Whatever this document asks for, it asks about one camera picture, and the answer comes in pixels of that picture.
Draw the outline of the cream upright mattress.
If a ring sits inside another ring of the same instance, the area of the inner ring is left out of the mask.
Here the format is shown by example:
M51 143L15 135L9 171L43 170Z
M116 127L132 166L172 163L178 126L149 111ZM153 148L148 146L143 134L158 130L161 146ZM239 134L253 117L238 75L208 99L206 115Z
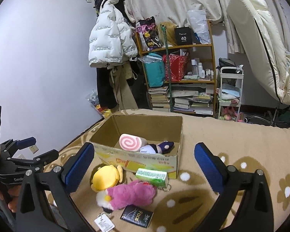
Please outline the cream upright mattress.
M278 102L290 105L290 52L266 1L229 0L227 14L256 80Z

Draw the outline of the colourful printed bag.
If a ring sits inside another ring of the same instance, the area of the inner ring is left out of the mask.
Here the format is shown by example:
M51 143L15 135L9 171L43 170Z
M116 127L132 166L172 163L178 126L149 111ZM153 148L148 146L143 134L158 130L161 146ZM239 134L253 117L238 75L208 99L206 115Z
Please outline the colourful printed bag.
M136 23L136 30L139 33L143 51L151 51L162 47L153 16L139 20Z

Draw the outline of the beige hanging coat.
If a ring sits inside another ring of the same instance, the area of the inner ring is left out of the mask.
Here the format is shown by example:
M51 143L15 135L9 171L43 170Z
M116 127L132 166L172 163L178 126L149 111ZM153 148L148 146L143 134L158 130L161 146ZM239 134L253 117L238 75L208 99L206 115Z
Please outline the beige hanging coat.
M112 109L113 112L125 109L138 109L136 100L127 80L135 80L129 61L121 66L115 66L110 71L110 83L117 105Z

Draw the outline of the pink swirl roll plush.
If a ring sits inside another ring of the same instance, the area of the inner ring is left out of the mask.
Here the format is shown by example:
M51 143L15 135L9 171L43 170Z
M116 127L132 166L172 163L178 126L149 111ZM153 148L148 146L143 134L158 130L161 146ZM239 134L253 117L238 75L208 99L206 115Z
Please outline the pink swirl roll plush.
M130 134L122 134L119 138L119 145L125 151L138 152L141 147L147 144L146 139Z

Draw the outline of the green pole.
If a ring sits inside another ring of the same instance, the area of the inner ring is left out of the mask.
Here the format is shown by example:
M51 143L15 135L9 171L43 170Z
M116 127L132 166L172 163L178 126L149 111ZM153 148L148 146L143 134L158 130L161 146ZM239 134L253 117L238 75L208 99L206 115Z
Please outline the green pole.
M166 36L166 25L163 24L161 26L161 30L163 32L164 44L165 44L165 54L166 54L166 64L168 70L168 82L169 82L169 97L170 97L170 112L173 112L173 96L172 96L172 79L171 79L171 69L170 69L170 59L169 59L169 48L168 48L168 40Z

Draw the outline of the teal shopping bag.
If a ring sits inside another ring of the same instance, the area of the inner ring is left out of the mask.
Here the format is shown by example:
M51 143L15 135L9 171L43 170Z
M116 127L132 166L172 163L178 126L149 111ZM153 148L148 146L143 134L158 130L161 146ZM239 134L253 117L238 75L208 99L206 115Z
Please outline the teal shopping bag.
M165 81L163 58L156 53L150 53L145 55L142 60L149 87L161 87Z

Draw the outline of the white plastic bag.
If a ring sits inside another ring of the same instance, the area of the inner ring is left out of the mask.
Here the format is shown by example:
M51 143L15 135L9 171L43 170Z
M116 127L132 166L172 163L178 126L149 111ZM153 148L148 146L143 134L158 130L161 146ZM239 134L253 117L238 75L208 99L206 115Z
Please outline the white plastic bag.
M186 13L188 22L198 42L201 44L210 44L211 37L207 24L206 11L204 9L188 10Z

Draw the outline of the white rolling cart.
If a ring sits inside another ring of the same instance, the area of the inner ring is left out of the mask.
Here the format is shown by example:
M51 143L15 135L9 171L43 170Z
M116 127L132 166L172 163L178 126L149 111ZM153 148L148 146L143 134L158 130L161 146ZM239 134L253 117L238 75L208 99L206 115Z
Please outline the white rolling cart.
M218 119L241 122L243 65L222 67L219 72Z

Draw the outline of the white haired doll plush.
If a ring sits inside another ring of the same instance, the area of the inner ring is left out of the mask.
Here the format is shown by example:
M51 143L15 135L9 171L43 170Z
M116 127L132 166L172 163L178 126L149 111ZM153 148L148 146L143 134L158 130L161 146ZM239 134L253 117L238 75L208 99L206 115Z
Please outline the white haired doll plush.
M164 141L160 144L148 144L140 148L144 154L169 154L174 147L174 142Z

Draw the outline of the wooden bookshelf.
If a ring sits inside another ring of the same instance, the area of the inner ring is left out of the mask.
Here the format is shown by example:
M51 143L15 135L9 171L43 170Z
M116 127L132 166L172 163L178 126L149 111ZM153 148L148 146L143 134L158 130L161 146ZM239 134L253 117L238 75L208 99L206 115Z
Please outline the wooden bookshelf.
M157 24L154 17L139 20L136 30L149 107L213 116L216 70L212 41L202 43L190 27Z

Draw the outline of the yellow round plush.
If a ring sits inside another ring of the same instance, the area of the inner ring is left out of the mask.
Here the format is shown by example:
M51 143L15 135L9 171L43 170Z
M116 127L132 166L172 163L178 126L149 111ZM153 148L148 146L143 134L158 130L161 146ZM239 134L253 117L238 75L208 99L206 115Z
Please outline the yellow round plush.
M124 170L122 166L105 165L98 169L91 179L91 189L100 192L112 188L123 181Z

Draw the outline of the white puffer jacket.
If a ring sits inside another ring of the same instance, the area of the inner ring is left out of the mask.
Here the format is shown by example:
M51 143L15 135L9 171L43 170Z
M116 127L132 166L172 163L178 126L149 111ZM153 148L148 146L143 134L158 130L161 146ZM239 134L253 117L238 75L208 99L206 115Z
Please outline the white puffer jacket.
M120 66L137 57L132 30L117 5L124 0L102 0L99 16L91 30L88 61L92 68Z

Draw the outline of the green tissue pack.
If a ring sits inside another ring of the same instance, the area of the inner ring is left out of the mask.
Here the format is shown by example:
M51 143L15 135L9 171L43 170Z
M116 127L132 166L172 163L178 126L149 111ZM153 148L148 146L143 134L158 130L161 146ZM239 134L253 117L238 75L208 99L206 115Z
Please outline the green tissue pack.
M139 168L136 172L136 178L161 189L167 188L169 185L168 173L164 171Z

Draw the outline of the pink fluffy plush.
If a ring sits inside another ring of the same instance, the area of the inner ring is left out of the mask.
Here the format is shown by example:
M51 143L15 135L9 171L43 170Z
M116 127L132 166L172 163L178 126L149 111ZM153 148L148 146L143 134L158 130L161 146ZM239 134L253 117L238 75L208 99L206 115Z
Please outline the pink fluffy plush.
M111 211L121 210L130 205L144 207L151 205L156 193L157 188L154 185L135 180L98 192L96 202L99 207Z

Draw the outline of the stack of books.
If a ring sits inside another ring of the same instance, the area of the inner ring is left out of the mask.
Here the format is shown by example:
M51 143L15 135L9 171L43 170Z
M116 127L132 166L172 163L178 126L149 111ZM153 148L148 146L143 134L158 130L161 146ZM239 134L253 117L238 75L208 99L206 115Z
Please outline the stack of books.
M148 89L154 111L212 116L214 85L208 83L175 83Z

